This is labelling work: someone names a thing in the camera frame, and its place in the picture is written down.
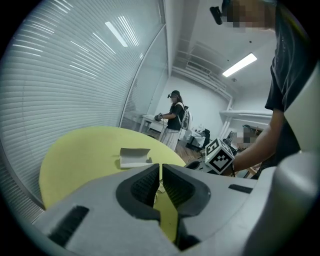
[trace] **white skirt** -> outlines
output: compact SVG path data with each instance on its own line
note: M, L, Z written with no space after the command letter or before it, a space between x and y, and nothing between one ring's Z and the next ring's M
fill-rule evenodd
M172 130L169 128L165 128L160 142L162 142L163 144L167 145L170 149L175 151L180 134L180 130Z

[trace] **white wall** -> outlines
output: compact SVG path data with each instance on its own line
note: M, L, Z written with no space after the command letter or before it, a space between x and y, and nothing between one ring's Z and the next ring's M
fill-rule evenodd
M203 124L210 130L211 139L218 137L223 126L220 111L226 110L228 102L213 90L183 76L172 74L161 95L155 114L168 113L171 102L167 98L173 90L178 90L183 103L189 107L192 114L192 124Z
M265 108L270 85L260 87L248 87L240 91L234 99L233 110L253 110L272 112Z
M259 86L259 87L248 87L240 91L240 94L237 95L234 99L233 110L246 110L246 111L261 111L261 112L270 112L265 108L268 95L269 95L270 85L268 86ZM252 127L258 127L264 129L268 123L269 119L267 118L256 118L256 117L239 117L234 118L230 122L230 126L225 133L224 138L226 138L231 131L242 133L243 125L249 125Z
M184 0L165 0L165 23L168 46L168 69L171 76L182 25Z

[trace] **person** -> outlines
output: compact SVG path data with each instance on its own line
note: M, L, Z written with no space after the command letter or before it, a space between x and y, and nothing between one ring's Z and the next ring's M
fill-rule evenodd
M181 106L183 105L183 100L178 90L174 90L168 97L171 98L172 103L169 113L159 114L154 118L158 121L161 119L168 119L168 125L165 128L160 141L175 151L181 134L181 121L183 120L185 110L183 106Z
M223 172L245 170L262 162L262 169L278 165L284 158L300 151L298 141L284 112L290 107L309 79L317 59L310 42L290 11L275 0L223 0L222 20L236 27L258 28L275 32L276 50L271 71L271 87L265 108L272 117L256 141L237 154L233 165Z

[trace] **white box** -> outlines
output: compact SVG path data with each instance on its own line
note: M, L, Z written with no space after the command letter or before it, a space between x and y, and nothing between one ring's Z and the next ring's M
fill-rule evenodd
M219 175L230 166L234 159L230 147L219 138L205 147L205 164Z

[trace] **man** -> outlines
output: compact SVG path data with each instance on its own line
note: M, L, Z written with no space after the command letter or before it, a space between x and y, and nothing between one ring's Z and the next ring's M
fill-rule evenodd
M265 104L266 109L273 111L271 121L255 143L235 156L233 166L235 172L261 162L264 168L276 166L300 150L284 112L310 77L316 58L311 54L303 30L293 22L292 14L277 1L223 0L223 18L232 22L234 27L245 26L275 32L277 46L270 68L271 88ZM231 173L232 166L223 174Z

